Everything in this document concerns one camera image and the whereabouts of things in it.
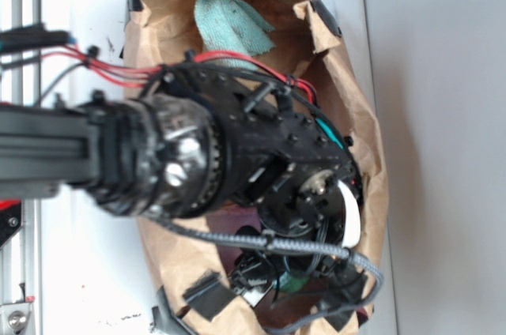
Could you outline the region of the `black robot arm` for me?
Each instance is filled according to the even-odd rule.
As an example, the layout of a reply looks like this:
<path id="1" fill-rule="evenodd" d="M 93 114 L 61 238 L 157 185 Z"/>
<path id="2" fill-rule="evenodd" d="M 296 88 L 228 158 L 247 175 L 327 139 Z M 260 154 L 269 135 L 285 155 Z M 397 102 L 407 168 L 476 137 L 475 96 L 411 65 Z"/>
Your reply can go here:
<path id="1" fill-rule="evenodd" d="M 66 184 L 114 216 L 176 230 L 231 201 L 260 227 L 187 236 L 241 249 L 228 287 L 214 275 L 183 294 L 212 318 L 240 295 L 251 305 L 312 294 L 324 314 L 362 303 L 367 280 L 353 260 L 362 183 L 344 138 L 291 82 L 207 63 L 163 66 L 139 96 L 102 91 L 76 108 L 1 107 L 1 228 L 21 224 L 21 203 Z"/>

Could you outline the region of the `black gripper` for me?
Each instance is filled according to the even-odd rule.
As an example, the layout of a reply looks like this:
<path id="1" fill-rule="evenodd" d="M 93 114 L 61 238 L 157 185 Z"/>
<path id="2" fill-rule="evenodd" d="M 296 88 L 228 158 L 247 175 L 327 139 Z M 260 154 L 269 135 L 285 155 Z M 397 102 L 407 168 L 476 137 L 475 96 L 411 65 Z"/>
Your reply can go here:
<path id="1" fill-rule="evenodd" d="M 360 238 L 361 177 L 348 160 L 244 161 L 239 164 L 235 203 L 255 207 L 238 235 L 275 235 L 282 239 L 340 243 Z M 242 253 L 228 275 L 230 288 L 256 307 L 274 288 L 277 269 L 260 251 Z M 354 265 L 339 263 L 318 301 L 319 310 L 359 303 L 368 280 Z"/>

